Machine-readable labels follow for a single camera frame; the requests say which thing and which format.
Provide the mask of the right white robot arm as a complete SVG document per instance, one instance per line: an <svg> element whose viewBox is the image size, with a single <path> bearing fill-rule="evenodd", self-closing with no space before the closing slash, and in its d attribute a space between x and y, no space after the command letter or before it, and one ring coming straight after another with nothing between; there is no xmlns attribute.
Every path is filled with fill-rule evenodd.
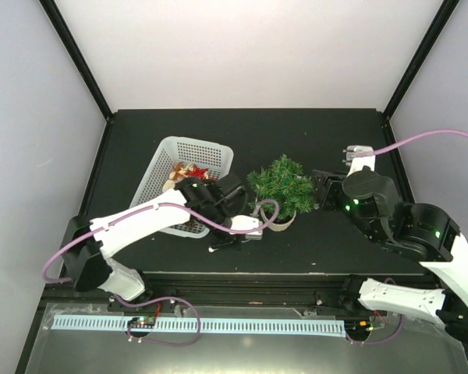
<svg viewBox="0 0 468 374"><path fill-rule="evenodd" d="M397 312L468 344L468 241L458 224L437 206L403 201L395 183L368 166L347 175L313 171L312 179L320 209L343 213L365 239L442 282L420 289L351 275L339 294L341 309Z"/></svg>

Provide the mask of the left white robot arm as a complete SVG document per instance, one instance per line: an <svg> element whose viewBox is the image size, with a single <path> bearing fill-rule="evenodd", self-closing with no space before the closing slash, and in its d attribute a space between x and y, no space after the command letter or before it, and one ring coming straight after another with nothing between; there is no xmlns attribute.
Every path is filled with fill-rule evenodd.
<svg viewBox="0 0 468 374"><path fill-rule="evenodd" d="M130 269L113 256L128 245L165 228L185 224L192 217L186 209L226 228L231 228L236 208L246 206L247 192L235 175L216 182L186 178L160 196L107 217L88 220L82 215L69 220L62 245L94 232L62 255L78 292L103 291L124 299L135 311L145 310L152 299L150 286L140 271Z"/></svg>

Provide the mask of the small green christmas tree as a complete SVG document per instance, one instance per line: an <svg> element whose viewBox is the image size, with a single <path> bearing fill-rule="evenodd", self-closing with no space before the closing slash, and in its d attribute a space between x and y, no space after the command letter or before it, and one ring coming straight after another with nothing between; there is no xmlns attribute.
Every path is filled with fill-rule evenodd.
<svg viewBox="0 0 468 374"><path fill-rule="evenodd" d="M310 213L314 209L314 185L303 173L303 166L283 154L268 168L252 171L247 181L256 201L273 199L279 205L275 223L289 221L294 213Z"/></svg>

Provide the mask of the white perforated plastic basket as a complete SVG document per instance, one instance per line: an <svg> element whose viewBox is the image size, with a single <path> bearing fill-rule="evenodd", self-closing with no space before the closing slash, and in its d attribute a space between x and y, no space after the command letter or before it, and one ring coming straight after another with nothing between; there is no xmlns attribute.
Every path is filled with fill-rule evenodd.
<svg viewBox="0 0 468 374"><path fill-rule="evenodd" d="M168 136L158 145L138 185L130 207L134 208L160 196L172 169L178 163L208 169L208 176L225 177L234 158L233 150L219 143L179 136Z"/></svg>

